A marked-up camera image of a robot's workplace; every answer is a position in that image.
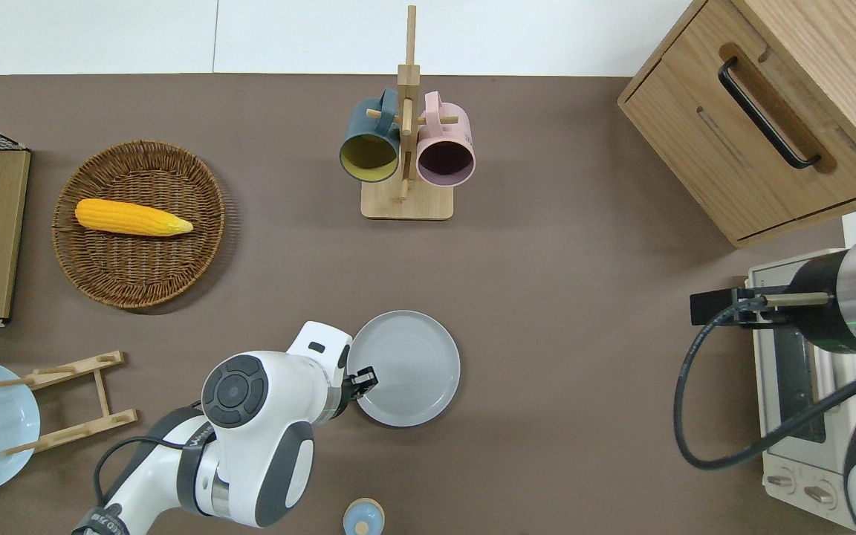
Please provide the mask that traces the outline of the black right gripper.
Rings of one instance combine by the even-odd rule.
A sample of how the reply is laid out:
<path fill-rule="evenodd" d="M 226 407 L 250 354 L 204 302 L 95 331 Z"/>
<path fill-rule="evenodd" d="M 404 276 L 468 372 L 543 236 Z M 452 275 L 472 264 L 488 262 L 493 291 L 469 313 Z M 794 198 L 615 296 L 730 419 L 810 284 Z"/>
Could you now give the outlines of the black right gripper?
<path fill-rule="evenodd" d="M 690 295 L 690 324 L 706 325 L 725 308 L 737 302 L 754 298 L 758 295 L 780 295 L 787 292 L 786 287 L 764 288 L 724 288 L 702 294 Z M 720 322 L 720 326 L 739 326 L 740 328 L 778 328 L 778 325 L 792 325 L 794 322 L 785 312 L 772 311 L 741 311 L 736 312 L 730 319 Z"/>

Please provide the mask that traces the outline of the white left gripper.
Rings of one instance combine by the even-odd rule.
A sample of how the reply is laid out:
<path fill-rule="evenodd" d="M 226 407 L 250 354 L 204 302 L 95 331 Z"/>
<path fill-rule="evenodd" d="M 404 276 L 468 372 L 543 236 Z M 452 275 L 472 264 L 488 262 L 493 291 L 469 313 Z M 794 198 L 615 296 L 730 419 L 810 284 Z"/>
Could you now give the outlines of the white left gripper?
<path fill-rule="evenodd" d="M 307 321 L 299 330 L 286 354 L 312 359 L 326 373 L 330 386 L 341 387 L 346 376 L 346 361 L 352 337 L 335 326 Z M 374 366 L 367 366 L 350 377 L 351 385 L 343 385 L 343 403 L 351 403 L 378 384 Z"/>

